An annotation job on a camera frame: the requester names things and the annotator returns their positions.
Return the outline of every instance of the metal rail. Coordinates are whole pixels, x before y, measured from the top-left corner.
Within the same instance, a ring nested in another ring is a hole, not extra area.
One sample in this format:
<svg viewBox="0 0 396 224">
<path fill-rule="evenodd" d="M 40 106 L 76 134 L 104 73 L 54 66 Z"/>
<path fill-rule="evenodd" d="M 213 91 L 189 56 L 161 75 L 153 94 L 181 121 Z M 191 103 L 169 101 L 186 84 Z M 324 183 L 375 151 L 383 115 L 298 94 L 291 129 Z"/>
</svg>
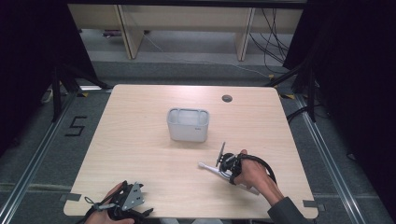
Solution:
<svg viewBox="0 0 396 224">
<path fill-rule="evenodd" d="M 2 224 L 8 224 L 12 217 L 14 216 L 15 212 L 20 205 L 23 196 L 25 195 L 27 189 L 30 186 L 35 174 L 40 167 L 41 162 L 44 160 L 48 150 L 50 143 L 52 142 L 55 134 L 58 131 L 60 124 L 64 119 L 64 115 L 66 114 L 68 108 L 76 99 L 77 93 L 72 92 L 66 97 L 64 102 L 64 110 L 61 113 L 60 117 L 51 123 L 49 129 L 47 130 L 43 140 L 41 141 L 40 145 L 35 152 L 35 155 L 30 160 L 28 166 L 26 167 L 23 175 L 21 176 L 18 183 L 15 185 L 14 189 L 11 191 L 11 194 L 8 196 L 7 201 L 3 204 L 1 211 L 0 211 L 0 221 Z"/>
<path fill-rule="evenodd" d="M 305 107 L 305 101 L 302 95 L 296 95 L 297 105 L 302 108 Z M 340 169 L 332 157 L 332 153 L 328 149 L 326 142 L 320 134 L 318 126 L 316 123 L 312 122 L 311 118 L 309 118 L 306 112 L 303 113 L 304 120 L 306 126 L 308 127 L 309 132 L 311 132 L 312 137 L 314 138 L 315 144 L 317 145 L 318 151 L 320 153 L 321 158 L 329 172 L 330 177 L 332 178 L 332 182 L 340 196 L 341 201 L 346 208 L 346 212 L 349 215 L 352 223 L 367 223 L 361 213 L 358 203 L 356 202 L 352 192 L 350 191 L 347 182 L 341 174 Z"/>
</svg>

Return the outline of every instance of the black strap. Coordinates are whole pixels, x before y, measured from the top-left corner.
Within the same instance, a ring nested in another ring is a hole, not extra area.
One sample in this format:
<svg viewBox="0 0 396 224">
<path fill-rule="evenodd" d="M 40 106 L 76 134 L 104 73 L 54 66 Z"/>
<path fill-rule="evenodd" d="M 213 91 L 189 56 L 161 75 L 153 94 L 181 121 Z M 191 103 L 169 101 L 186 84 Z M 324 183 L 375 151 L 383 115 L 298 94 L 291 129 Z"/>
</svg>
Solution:
<svg viewBox="0 0 396 224">
<path fill-rule="evenodd" d="M 267 169 L 267 171 L 268 171 L 268 173 L 269 173 L 269 176 L 270 176 L 271 179 L 274 180 L 274 182 L 276 183 L 276 178 L 275 178 L 274 171 L 271 169 L 271 166 L 268 165 L 268 163 L 265 162 L 264 160 L 262 160 L 262 159 L 260 159 L 260 158 L 258 158 L 258 157 L 255 157 L 255 156 L 252 156 L 252 155 L 243 154 L 243 153 L 240 153 L 240 154 L 237 156 L 237 159 L 238 159 L 238 160 L 251 160 L 251 161 L 256 161 L 256 162 L 258 162 L 258 163 L 261 164 L 263 167 L 265 167 L 265 169 Z M 230 183 L 231 183 L 231 184 L 235 185 L 235 183 L 233 182 L 233 180 L 234 180 L 238 175 L 235 175 L 234 173 L 231 175 L 231 177 L 230 177 Z"/>
<path fill-rule="evenodd" d="M 92 206 L 90 208 L 90 210 L 87 211 L 87 213 L 85 214 L 84 218 L 81 219 L 80 221 L 76 222 L 76 224 L 80 224 L 80 223 L 85 223 L 88 219 L 88 217 L 90 217 L 92 215 L 92 213 L 94 213 L 96 211 L 95 207 Z"/>
</svg>

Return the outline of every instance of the wooden table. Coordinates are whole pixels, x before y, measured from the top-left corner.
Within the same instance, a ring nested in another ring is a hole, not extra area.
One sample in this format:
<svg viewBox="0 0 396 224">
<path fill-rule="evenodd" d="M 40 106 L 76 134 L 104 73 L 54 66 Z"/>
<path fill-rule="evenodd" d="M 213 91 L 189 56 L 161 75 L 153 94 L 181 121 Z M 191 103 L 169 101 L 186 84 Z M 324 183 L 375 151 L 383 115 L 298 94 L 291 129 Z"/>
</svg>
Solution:
<svg viewBox="0 0 396 224">
<path fill-rule="evenodd" d="M 230 103 L 222 101 L 231 95 Z M 172 107 L 201 108 L 210 114 L 203 143 L 170 138 L 166 116 Z M 200 169 L 202 161 L 215 166 L 219 150 L 247 149 L 273 168 L 278 185 L 307 218 L 318 209 L 313 201 L 289 125 L 273 88 L 218 86 L 118 85 L 98 124 L 64 212 L 83 216 L 90 197 L 100 202 L 123 180 L 144 184 L 146 202 L 139 211 L 154 208 L 150 217 L 268 218 L 270 205 L 262 196 L 230 185 Z"/>
</svg>

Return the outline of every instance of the gray carpet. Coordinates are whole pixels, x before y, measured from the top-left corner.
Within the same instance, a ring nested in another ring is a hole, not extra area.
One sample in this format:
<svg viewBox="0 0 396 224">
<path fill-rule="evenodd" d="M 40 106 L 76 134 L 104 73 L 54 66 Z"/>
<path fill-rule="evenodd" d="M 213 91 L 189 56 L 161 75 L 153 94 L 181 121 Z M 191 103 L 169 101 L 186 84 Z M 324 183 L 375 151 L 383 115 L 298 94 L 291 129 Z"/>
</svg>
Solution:
<svg viewBox="0 0 396 224">
<path fill-rule="evenodd" d="M 230 65 L 185 63 L 93 63 L 93 65 L 99 78 L 111 85 L 130 83 L 262 86 L 269 81 L 263 75 Z M 265 66 L 244 68 L 260 71 L 266 76 L 275 74 Z M 270 67 L 270 69 L 277 72 L 286 71 L 281 67 Z M 79 80 L 79 83 L 89 84 L 85 80 Z M 291 83 L 292 78 L 281 83 L 277 87 L 278 91 L 291 93 Z M 74 100 L 11 223 L 74 223 L 78 220 L 78 217 L 67 217 L 63 213 L 64 203 L 59 199 L 62 194 L 69 192 L 74 183 L 109 95 L 109 93 L 91 92 L 87 97 L 77 97 Z M 298 109 L 295 100 L 281 99 L 281 103 L 285 116 Z M 19 180 L 35 153 L 50 126 L 51 113 L 50 103 L 39 108 L 25 131 L 21 133 L 20 144 L 10 148 L 0 159 L 0 203 L 5 202 L 13 184 Z M 322 136 L 356 197 L 367 223 L 392 223 L 359 165 L 346 157 L 347 146 L 337 134 L 332 120 L 326 114 L 326 109 L 317 107 L 316 113 L 317 125 Z M 67 136 L 78 132 L 70 128 L 75 116 L 86 117 L 78 119 L 75 123 L 85 128 L 80 136 Z M 290 129 L 314 197 L 318 204 L 326 208 L 325 211 L 319 212 L 316 222 L 351 223 L 302 116 L 296 117 L 291 122 Z"/>
</svg>

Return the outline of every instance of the hand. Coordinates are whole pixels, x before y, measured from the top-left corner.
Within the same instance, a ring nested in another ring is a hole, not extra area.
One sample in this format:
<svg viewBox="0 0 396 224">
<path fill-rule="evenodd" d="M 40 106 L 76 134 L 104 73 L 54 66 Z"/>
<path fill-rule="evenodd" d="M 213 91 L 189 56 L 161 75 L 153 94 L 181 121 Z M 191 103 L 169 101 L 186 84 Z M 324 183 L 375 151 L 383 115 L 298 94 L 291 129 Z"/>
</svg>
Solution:
<svg viewBox="0 0 396 224">
<path fill-rule="evenodd" d="M 121 187 L 122 183 L 119 183 L 116 187 L 114 187 L 111 191 L 108 192 L 106 197 L 117 191 Z M 85 222 L 86 224 L 134 224 L 134 220 L 131 218 L 125 218 L 120 221 L 112 220 L 107 213 L 107 210 L 102 212 L 93 212 Z"/>
<path fill-rule="evenodd" d="M 285 198 L 261 164 L 251 160 L 242 160 L 241 162 L 242 173 L 233 180 L 236 185 L 244 184 L 248 189 L 254 187 L 271 206 Z"/>
</svg>

